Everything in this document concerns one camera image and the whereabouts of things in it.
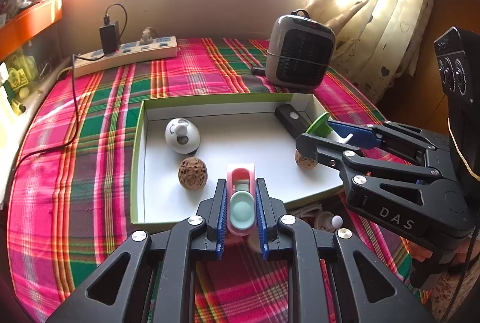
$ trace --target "heart pattern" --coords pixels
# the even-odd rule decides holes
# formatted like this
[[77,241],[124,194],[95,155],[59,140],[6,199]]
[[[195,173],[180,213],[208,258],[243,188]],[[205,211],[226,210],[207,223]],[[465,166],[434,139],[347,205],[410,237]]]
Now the heart pattern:
[[400,29],[402,30],[402,32],[408,32],[410,29],[410,25],[405,23],[405,21],[402,21],[400,23]]
[[390,74],[390,70],[388,70],[385,66],[382,66],[381,72],[382,72],[382,76],[384,77],[387,77],[387,75]]

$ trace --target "small white ball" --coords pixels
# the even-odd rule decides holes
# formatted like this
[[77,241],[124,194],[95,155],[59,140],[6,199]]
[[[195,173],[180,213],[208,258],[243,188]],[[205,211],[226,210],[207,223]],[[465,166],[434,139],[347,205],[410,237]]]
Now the small white ball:
[[20,91],[18,92],[18,97],[20,97],[20,99],[24,100],[28,97],[28,95],[30,94],[30,89],[27,88],[27,87],[23,87],[22,89],[20,89]]
[[342,227],[342,224],[343,224],[343,219],[342,219],[341,216],[335,215],[332,218],[332,227],[333,228],[339,229],[340,227]]

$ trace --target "plaid bedsheet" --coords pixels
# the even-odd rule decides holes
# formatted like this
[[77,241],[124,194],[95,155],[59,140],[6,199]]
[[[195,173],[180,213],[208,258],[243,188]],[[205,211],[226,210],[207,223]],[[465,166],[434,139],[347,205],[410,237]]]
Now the plaid bedsheet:
[[[214,93],[285,92],[250,74],[266,62],[265,41],[179,40],[178,57],[131,64],[76,80],[80,135],[68,149],[33,156],[13,184],[8,252],[16,295],[44,322],[129,230],[130,166],[143,99]],[[35,117],[22,154],[60,144],[75,129],[71,80],[59,81]],[[315,95],[337,120],[383,117],[329,69]],[[387,159],[379,150],[369,156]],[[399,278],[410,267],[400,238],[350,213],[363,242]],[[196,270],[196,322],[286,322],[287,270],[243,245]]]

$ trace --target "green lid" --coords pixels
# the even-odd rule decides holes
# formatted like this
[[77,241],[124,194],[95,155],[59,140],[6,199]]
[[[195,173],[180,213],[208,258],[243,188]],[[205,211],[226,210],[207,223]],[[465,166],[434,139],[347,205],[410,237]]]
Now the green lid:
[[315,121],[307,128],[306,133],[321,136],[326,138],[330,132],[332,132],[332,127],[327,124],[330,113],[324,112]]
[[254,197],[247,191],[237,191],[230,198],[230,223],[237,230],[247,230],[255,222]]

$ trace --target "pink plastic container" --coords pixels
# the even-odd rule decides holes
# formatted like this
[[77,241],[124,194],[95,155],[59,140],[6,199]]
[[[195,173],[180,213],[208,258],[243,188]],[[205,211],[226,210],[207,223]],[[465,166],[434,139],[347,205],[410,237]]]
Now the pink plastic container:
[[[231,164],[227,165],[226,167],[226,227],[227,229],[236,236],[243,237],[249,235],[252,231],[256,228],[256,212],[255,212],[255,167],[253,163],[241,163],[241,164]],[[245,202],[244,207],[248,206],[250,208],[251,203],[253,202],[253,224],[248,227],[247,229],[237,229],[230,220],[230,200],[232,195],[236,192],[238,193],[238,189],[235,189],[235,182],[241,182],[242,185],[245,183],[244,181],[248,180],[248,193],[253,198],[247,200],[248,204]],[[245,197],[245,190],[241,190],[243,197]]]

